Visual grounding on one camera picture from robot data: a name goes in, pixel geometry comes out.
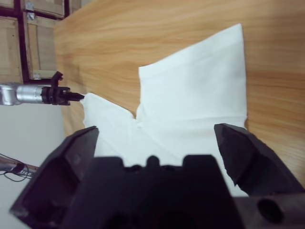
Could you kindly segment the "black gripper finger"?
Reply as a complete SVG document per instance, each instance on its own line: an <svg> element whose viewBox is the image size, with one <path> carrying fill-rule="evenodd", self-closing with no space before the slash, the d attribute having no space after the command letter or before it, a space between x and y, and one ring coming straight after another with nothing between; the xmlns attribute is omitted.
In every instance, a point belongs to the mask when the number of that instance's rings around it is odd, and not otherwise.
<svg viewBox="0 0 305 229"><path fill-rule="evenodd" d="M215 124L214 132L228 176L246 194L267 196L305 191L279 156L245 128Z"/></svg>

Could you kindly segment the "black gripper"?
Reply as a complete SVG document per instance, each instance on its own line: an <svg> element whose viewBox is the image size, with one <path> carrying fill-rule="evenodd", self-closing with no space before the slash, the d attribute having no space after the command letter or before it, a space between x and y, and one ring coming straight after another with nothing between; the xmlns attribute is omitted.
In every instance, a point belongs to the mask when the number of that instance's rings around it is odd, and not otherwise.
<svg viewBox="0 0 305 229"><path fill-rule="evenodd" d="M84 99L69 87L59 86L62 79L57 71L51 85L42 87L44 104L70 105ZM31 229L58 229L94 157L98 135L98 128L91 126L66 137L38 168L10 213Z"/></svg>

